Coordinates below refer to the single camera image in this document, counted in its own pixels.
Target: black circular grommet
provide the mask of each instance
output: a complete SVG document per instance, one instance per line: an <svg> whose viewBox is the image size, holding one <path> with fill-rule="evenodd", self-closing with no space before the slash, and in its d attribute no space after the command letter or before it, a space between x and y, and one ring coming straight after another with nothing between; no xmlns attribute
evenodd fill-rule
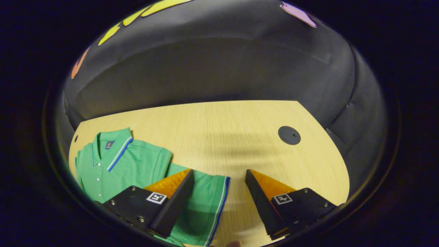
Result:
<svg viewBox="0 0 439 247"><path fill-rule="evenodd" d="M289 126L280 127L277 133L279 134L279 137L282 139L282 141L287 144L296 145L300 142L299 132Z"/></svg>

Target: green polo shirt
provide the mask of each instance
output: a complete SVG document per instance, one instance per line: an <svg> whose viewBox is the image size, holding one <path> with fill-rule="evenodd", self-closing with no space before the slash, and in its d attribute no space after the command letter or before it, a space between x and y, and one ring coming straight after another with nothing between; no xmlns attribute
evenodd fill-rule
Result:
<svg viewBox="0 0 439 247"><path fill-rule="evenodd" d="M93 143L78 151L76 175L86 194L103 203L131 185L144 188L187 169L169 164L171 157L171 152L165 148L133 140L129 128L101 132ZM211 243L227 198L230 178L194 171L194 180L192 195L183 205L183 213L171 236L160 239L180 246L182 243L199 246Z"/></svg>

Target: light wood surface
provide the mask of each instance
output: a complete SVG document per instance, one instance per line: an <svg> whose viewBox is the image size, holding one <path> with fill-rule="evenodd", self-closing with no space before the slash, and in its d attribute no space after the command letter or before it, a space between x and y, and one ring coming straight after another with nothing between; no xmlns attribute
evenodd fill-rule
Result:
<svg viewBox="0 0 439 247"><path fill-rule="evenodd" d="M284 143L281 126L295 128L301 142ZM212 245L239 240L256 247L267 236L245 184L254 169L295 189L309 187L334 203L346 202L349 177L344 161L319 123L295 101L227 101L148 108L82 122L70 146L74 176L78 150L99 132L129 127L133 138L165 147L172 162L231 177L229 195Z"/></svg>

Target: white stripe trim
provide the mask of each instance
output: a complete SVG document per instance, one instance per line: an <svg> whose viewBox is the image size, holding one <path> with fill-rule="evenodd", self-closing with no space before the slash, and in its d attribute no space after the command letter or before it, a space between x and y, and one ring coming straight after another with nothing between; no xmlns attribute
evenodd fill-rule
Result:
<svg viewBox="0 0 439 247"><path fill-rule="evenodd" d="M215 213L215 218L214 218L214 220L213 220L212 228L210 229L209 236L208 236L208 238L207 238L207 240L206 240L206 243L204 243L203 246L206 246L207 243L209 242L210 236L212 235L212 231L213 231L213 229L214 229L215 226L216 226L216 221L217 221L217 218L216 218L216 217L218 216L218 211L220 210L221 205L223 204L223 200L224 200L224 191L225 191L225 188L226 188L226 181L227 181L227 177L224 177L224 185L223 185L223 193L222 193L222 195L221 195L221 201L219 201L218 208L216 209L216 213Z"/></svg>
<svg viewBox="0 0 439 247"><path fill-rule="evenodd" d="M122 150L125 148L126 143L133 139L131 136L125 141L125 143L122 145L122 147L120 148L119 152L117 153L116 157L114 157L113 161L110 163L110 165L107 168L107 171L110 169L110 167L113 165L114 161L119 157L120 153L122 152Z"/></svg>

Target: polo shirt collar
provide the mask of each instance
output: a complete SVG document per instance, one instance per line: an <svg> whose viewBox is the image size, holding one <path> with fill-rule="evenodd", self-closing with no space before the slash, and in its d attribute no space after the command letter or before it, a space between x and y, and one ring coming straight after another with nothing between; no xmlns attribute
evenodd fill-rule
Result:
<svg viewBox="0 0 439 247"><path fill-rule="evenodd" d="M110 149L103 156L101 156L101 153L99 152L99 145L102 145L101 141L105 142L105 144L107 141L114 141ZM130 144L132 141L133 137L131 135L130 128L119 131L98 133L92 144L93 166L101 163L101 165L104 166L103 168L105 168L107 171L111 171L119 161L122 154L125 152L128 144Z"/></svg>

